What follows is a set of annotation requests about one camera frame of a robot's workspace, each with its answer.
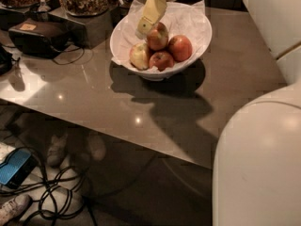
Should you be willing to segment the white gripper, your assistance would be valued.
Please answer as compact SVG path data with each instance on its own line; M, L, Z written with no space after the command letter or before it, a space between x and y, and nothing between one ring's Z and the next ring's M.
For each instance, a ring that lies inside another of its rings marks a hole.
M166 12L166 0L146 0L138 21L135 34L141 40L145 39L154 26L162 19Z

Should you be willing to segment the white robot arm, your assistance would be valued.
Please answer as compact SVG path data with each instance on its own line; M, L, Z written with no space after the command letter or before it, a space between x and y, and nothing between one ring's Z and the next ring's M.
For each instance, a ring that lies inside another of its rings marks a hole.
M301 226L301 0L243 0L286 85L241 107L218 140L213 226Z

